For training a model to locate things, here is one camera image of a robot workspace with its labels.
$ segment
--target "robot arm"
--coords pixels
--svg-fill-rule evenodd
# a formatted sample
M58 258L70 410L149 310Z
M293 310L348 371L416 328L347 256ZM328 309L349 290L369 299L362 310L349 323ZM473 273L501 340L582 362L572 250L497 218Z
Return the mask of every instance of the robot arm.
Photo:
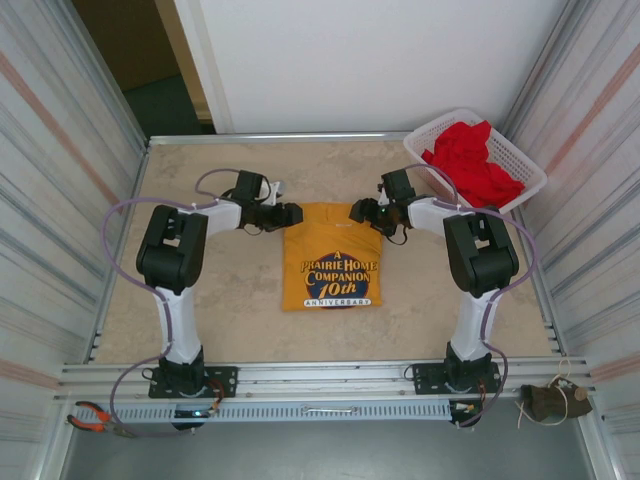
M272 232L302 221L302 209L277 203L280 182L241 171L228 198L209 208L185 211L166 205L155 208L136 268L145 283L160 291L171 314L172 345L160 361L161 381L183 395L198 395L205 377L204 354L196 330L193 285L202 271L206 240L216 233L254 225ZM168 347L168 322L162 300L155 297L162 326L163 350Z
M504 222L490 215L459 213L437 206L433 197L417 196L406 170L382 176L380 198L359 200L351 218L368 220L389 237L399 226L427 230L446 239L453 279L462 291L458 323L447 345L447 382L463 390L491 371L491 354L481 341L482 317L491 296L518 272L518 258ZM476 241L487 243L479 247ZM485 333L488 339L498 300Z

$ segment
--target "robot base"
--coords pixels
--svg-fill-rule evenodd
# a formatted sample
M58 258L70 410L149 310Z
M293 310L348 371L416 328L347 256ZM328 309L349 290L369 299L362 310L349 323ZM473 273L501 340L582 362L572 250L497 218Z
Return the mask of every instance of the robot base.
M149 398L216 398L211 382L217 380L224 388L224 397L236 396L238 367L205 367L202 348L191 364L160 360L152 369Z
M416 363L411 368L416 395L480 394L481 384L485 393L496 393L500 386L500 371L490 354L478 360L462 361L450 344L447 344L444 362Z

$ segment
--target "logo print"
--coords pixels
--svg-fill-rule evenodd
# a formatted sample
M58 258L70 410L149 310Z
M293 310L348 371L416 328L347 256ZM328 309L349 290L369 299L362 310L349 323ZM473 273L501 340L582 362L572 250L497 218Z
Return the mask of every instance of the logo print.
M339 251L302 262L301 272L310 297L304 301L304 306L349 308L371 305L371 300L365 297L371 272L375 270L378 270L378 262L360 262Z

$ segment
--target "corrugated metal wall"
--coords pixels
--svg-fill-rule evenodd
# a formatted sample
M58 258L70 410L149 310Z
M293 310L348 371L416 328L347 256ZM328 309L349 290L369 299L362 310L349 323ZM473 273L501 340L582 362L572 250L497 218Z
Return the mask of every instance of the corrugated metal wall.
M590 2L519 112L549 176L524 210L569 353L591 365L626 473L640 478L640 2Z
M65 2L0 4L0 478L23 478L64 362L83 360L138 133ZM123 216L110 225L118 242Z

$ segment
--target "doorway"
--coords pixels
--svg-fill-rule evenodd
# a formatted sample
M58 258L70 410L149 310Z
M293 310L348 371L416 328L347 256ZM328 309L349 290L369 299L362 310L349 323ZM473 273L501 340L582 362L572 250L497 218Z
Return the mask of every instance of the doorway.
M146 137L214 134L172 0L72 0Z

